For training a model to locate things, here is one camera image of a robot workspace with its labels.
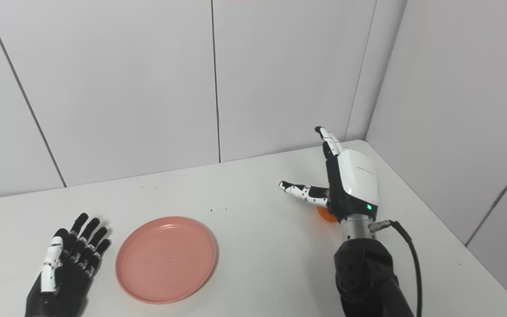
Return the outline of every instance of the pink plate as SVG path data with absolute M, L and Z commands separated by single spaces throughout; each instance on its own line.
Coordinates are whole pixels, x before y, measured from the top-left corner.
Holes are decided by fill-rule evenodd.
M 115 269 L 129 295 L 146 303 L 179 301 L 209 278 L 217 259 L 213 235 L 185 217 L 152 220 L 121 246 Z

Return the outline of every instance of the robotic arm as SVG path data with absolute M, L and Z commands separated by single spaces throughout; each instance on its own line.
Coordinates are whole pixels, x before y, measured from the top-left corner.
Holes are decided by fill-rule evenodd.
M 326 157 L 330 188 L 282 181 L 279 187 L 312 205 L 326 206 L 340 226 L 344 242 L 334 255 L 336 287 L 347 317 L 414 317 L 394 274 L 393 260 L 376 231 L 392 226 L 414 255 L 418 309 L 421 317 L 421 278 L 410 236 L 397 221 L 376 221 L 378 185 L 375 167 L 363 153 L 348 150 L 326 129 L 317 126 Z

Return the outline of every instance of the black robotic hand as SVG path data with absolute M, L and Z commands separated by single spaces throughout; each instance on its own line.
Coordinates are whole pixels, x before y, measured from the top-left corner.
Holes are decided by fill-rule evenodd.
M 338 222 L 359 214 L 374 221 L 378 208 L 378 186 L 375 168 L 369 158 L 342 146 L 338 139 L 321 126 L 314 130 L 322 138 L 330 188 L 306 186 L 282 181 L 279 187 L 312 205 L 328 207 Z
M 26 317 L 78 317 L 101 257 L 110 245 L 105 227 L 93 218 L 79 235 L 89 216 L 82 213 L 72 229 L 56 231 L 44 258 L 44 264 L 26 299 Z

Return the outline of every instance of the cable connector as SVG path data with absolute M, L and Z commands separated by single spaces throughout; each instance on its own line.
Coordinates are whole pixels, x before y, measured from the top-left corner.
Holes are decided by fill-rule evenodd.
M 375 222 L 369 225 L 369 230 L 371 232 L 377 232 L 379 230 L 382 230 L 384 228 L 388 228 L 392 225 L 391 220 L 383 220 L 379 222 Z

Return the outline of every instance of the robotic finger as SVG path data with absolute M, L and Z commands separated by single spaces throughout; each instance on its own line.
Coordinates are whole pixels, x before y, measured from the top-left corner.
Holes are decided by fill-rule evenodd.
M 294 197 L 300 198 L 312 205 L 326 207 L 328 202 L 328 189 L 317 186 L 306 186 L 301 184 L 292 184 L 286 181 L 279 183 L 279 188 Z
M 328 130 L 321 126 L 314 128 L 314 131 L 318 132 L 322 141 L 324 141 L 322 147 L 324 148 L 324 156 L 326 158 L 329 159 L 330 156 L 338 156 L 344 152 L 344 146 L 331 132 L 328 132 Z

